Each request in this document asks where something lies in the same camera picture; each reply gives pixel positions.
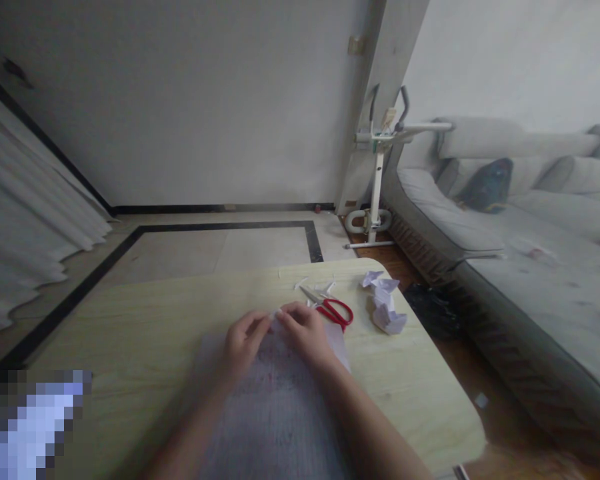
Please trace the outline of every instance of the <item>wooden floor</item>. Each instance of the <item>wooden floor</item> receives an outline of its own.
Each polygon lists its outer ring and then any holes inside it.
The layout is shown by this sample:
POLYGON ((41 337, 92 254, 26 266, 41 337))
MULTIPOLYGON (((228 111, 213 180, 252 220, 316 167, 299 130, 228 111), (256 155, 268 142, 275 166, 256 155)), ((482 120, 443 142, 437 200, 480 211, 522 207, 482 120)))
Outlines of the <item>wooden floor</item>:
MULTIPOLYGON (((366 241, 365 235, 349 236, 352 243, 366 241)), ((386 233, 378 238, 379 241, 390 239, 386 233)), ((356 252, 359 257, 382 263, 394 279, 400 280, 401 291, 412 283, 424 283, 398 246, 357 249, 356 252)), ((475 399, 483 393, 489 399, 484 409, 476 407, 489 444, 479 459, 464 465, 471 480, 600 480, 600 469, 583 465, 558 450, 471 340, 433 341, 469 398, 475 399)))

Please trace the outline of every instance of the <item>person's left hand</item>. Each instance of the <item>person's left hand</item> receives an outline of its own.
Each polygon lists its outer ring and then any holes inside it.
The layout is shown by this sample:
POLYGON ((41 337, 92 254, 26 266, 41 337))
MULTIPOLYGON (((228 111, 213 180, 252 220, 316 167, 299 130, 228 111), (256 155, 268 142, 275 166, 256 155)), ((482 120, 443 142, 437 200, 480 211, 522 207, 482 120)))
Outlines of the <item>person's left hand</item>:
POLYGON ((223 355, 224 374, 230 382, 238 382, 248 372, 271 322, 268 312, 251 311, 230 326, 223 355))

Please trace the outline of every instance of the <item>scissors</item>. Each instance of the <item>scissors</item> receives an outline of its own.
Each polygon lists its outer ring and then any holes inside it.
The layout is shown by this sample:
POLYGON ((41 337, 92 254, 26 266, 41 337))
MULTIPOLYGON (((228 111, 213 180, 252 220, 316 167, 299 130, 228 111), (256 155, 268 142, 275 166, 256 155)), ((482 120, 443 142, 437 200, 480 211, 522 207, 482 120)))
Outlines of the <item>scissors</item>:
POLYGON ((340 325, 340 327, 342 328, 342 333, 345 332, 345 328, 347 328, 353 321, 353 312, 351 311, 348 305, 335 298, 322 299, 313 292, 311 292, 309 289, 304 288, 302 285, 300 285, 300 290, 302 290, 305 293, 305 295, 308 296, 309 300, 318 305, 316 307, 316 310, 318 310, 318 312, 322 313, 326 318, 328 318, 332 322, 340 325), (344 308, 344 310, 346 310, 348 314, 347 318, 344 318, 342 315, 340 315, 340 312, 336 310, 332 303, 336 303, 342 308, 344 308))

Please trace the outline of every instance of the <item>table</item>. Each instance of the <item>table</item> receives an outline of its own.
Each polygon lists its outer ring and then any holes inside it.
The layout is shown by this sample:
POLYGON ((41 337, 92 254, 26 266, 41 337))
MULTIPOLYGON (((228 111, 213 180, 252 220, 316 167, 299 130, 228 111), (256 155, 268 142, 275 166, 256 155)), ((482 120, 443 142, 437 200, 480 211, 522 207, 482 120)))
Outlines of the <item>table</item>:
POLYGON ((250 309, 305 301, 293 289, 304 277, 310 287, 335 280, 332 294, 355 316, 345 334, 352 373, 384 414, 433 472, 480 456, 479 416, 397 289, 406 328, 390 337, 372 324, 371 292, 359 285, 369 270, 389 277, 374 260, 351 259, 114 287, 80 304, 30 370, 92 370, 91 421, 82 422, 91 428, 81 426, 80 446, 69 450, 95 469, 93 478, 133 478, 177 421, 204 334, 226 330, 250 309))

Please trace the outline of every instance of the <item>scissor blade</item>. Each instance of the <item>scissor blade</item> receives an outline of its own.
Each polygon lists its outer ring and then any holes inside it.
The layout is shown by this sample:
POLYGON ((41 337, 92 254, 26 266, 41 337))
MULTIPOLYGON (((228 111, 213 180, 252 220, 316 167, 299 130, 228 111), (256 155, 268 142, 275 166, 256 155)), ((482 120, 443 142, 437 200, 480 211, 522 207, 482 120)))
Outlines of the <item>scissor blade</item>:
POLYGON ((300 290, 302 290, 305 293, 305 295, 309 297, 309 300, 311 300, 312 302, 322 303, 322 300, 320 300, 318 297, 316 297, 314 294, 312 294, 309 290, 304 288, 302 285, 300 285, 300 290))

